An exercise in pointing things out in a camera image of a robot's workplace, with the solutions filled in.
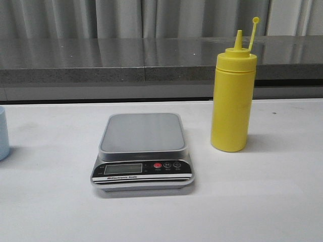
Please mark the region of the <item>yellow squeeze bottle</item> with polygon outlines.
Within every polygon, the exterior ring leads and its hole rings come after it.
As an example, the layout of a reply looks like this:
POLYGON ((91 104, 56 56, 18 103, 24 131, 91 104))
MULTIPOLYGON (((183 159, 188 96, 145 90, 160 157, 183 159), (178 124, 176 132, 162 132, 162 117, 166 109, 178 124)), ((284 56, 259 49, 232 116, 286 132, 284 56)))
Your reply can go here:
POLYGON ((221 151, 241 151, 247 144, 257 66, 251 50, 259 21, 259 17, 252 20, 247 48, 242 46, 242 30, 238 30, 234 46, 217 56, 210 141, 221 151))

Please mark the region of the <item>light blue plastic cup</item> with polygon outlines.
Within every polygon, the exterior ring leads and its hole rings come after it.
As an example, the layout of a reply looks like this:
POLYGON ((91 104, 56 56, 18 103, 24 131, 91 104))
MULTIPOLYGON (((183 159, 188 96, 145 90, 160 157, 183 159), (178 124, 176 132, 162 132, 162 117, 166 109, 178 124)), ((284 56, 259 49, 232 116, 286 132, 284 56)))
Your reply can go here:
POLYGON ((5 108, 1 106, 0 125, 0 159, 5 159, 10 152, 9 136, 5 108))

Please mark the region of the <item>silver digital kitchen scale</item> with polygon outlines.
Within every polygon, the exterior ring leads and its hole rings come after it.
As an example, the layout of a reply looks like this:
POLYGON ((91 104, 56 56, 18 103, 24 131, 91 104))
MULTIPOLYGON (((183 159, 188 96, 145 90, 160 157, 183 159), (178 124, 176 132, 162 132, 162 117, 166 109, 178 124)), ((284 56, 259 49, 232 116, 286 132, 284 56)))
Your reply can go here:
POLYGON ((91 174, 96 188, 181 189, 194 179, 178 114, 118 113, 108 118, 91 174))

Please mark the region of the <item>grey stone counter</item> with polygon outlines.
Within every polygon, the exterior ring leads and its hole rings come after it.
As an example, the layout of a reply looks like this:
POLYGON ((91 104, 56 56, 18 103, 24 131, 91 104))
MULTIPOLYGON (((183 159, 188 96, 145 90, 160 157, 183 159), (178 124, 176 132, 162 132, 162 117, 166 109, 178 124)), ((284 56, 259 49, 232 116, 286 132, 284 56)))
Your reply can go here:
MULTIPOLYGON (((5 39, 1 103, 210 100, 233 37, 5 39)), ((321 98, 322 37, 257 37, 255 99, 321 98)))

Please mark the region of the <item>grey curtain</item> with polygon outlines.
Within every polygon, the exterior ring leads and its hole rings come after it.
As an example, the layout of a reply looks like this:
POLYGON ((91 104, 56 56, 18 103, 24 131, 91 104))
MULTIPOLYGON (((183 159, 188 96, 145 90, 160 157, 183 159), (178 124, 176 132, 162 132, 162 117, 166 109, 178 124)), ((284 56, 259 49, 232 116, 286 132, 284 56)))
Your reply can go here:
POLYGON ((322 35, 322 1, 1 1, 1 39, 322 35))

